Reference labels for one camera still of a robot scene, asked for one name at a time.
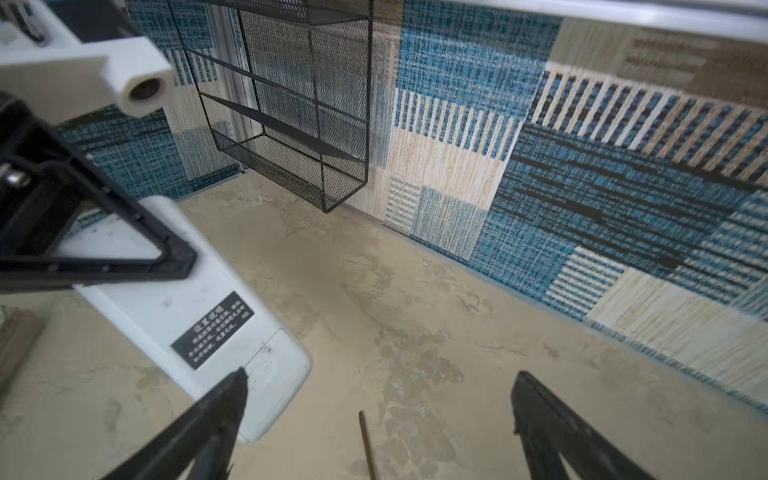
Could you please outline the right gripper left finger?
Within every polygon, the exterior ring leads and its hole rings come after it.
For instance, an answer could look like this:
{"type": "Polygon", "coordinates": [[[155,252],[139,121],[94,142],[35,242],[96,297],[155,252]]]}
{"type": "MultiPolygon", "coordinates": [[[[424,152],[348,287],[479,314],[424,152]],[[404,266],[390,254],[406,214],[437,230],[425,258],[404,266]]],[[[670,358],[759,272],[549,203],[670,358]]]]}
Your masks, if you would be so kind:
{"type": "Polygon", "coordinates": [[[107,474],[107,479],[227,479],[248,395],[240,368],[107,474]]]}

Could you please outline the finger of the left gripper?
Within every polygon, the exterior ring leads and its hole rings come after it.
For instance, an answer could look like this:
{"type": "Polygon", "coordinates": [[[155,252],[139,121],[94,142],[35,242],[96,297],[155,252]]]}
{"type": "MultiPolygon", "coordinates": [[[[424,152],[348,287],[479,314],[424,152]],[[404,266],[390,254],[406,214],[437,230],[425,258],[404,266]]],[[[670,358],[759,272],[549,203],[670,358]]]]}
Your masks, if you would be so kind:
{"type": "Polygon", "coordinates": [[[2,293],[182,280],[196,259],[187,241],[2,94],[2,293]]]}

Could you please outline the black yellow handled screwdriver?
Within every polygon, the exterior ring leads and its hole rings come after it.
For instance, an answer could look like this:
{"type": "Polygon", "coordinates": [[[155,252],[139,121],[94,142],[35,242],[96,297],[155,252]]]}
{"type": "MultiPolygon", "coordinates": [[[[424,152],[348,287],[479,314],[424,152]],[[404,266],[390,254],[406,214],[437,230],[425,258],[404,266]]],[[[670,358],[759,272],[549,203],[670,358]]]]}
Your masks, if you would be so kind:
{"type": "Polygon", "coordinates": [[[372,448],[371,441],[370,441],[370,436],[369,436],[369,431],[368,431],[368,427],[367,427],[366,416],[365,416],[365,413],[363,411],[360,411],[358,413],[358,421],[359,421],[359,426],[360,426],[360,430],[361,430],[361,436],[362,436],[362,442],[363,442],[363,446],[364,446],[364,451],[365,451],[365,455],[366,455],[366,465],[367,465],[367,470],[368,470],[369,478],[371,480],[376,480],[377,479],[377,474],[376,474],[376,467],[375,467],[374,456],[373,456],[373,448],[372,448]]]}

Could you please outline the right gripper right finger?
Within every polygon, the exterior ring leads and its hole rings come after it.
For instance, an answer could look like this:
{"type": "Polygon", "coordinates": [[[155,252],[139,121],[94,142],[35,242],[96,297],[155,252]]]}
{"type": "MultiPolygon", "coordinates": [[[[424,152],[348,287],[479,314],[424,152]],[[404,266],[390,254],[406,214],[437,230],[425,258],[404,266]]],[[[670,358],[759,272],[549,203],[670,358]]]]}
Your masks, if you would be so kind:
{"type": "Polygon", "coordinates": [[[567,479],[565,464],[581,479],[653,479],[530,372],[517,374],[511,406],[532,479],[567,479]]]}

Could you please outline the white remote with red buttons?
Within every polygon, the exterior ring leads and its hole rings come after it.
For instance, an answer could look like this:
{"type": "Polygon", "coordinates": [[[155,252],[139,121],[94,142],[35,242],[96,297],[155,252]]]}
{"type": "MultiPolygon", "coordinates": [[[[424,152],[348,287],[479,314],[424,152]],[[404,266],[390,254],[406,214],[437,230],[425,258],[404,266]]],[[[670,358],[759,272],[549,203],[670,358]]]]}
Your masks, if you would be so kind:
{"type": "Polygon", "coordinates": [[[189,276],[78,284],[76,291],[195,400],[244,369],[238,439],[260,440],[309,376],[310,354],[173,200],[139,203],[196,251],[189,276]]]}

